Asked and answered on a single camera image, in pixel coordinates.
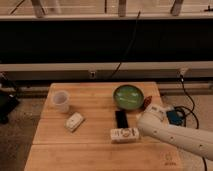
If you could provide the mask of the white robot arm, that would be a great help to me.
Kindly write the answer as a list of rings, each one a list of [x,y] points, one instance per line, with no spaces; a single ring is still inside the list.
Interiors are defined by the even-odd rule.
[[[137,127],[143,135],[213,161],[213,132],[167,124],[163,122],[165,117],[162,106],[150,104],[137,118]]]

